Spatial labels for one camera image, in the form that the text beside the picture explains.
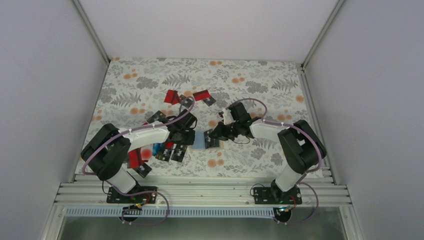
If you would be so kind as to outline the beige card holder wallet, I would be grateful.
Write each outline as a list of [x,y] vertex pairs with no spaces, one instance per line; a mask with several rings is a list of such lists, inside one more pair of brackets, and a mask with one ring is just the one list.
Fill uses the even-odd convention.
[[222,147],[219,139],[211,138],[210,134],[213,129],[209,130],[196,130],[195,138],[191,148],[193,150],[212,150],[220,149]]

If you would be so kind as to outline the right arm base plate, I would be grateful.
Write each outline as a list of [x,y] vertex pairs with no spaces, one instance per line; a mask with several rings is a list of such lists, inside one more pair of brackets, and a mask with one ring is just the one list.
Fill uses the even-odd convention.
[[300,205],[303,203],[301,191],[296,186],[286,192],[278,188],[257,186],[252,189],[252,195],[256,205]]

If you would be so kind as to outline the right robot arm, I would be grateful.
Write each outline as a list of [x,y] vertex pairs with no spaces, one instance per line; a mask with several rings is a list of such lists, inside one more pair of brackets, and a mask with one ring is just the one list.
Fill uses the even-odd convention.
[[222,121],[209,134],[212,139],[233,141],[238,136],[244,136],[281,145],[287,165],[270,184],[271,198],[278,204],[289,199],[290,191],[308,173],[319,170],[327,155],[324,145],[305,120],[288,124],[261,117],[252,118],[241,102],[223,109],[220,116]]

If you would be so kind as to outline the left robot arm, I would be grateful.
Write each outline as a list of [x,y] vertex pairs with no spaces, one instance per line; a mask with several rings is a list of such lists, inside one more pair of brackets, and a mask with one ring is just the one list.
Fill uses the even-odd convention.
[[158,111],[145,124],[134,129],[118,128],[107,123],[82,149],[83,167],[89,167],[99,180],[111,184],[124,201],[134,202],[140,190],[136,180],[122,167],[129,153],[152,144],[190,146],[195,141],[192,126],[197,120],[185,109],[178,116],[169,117]]

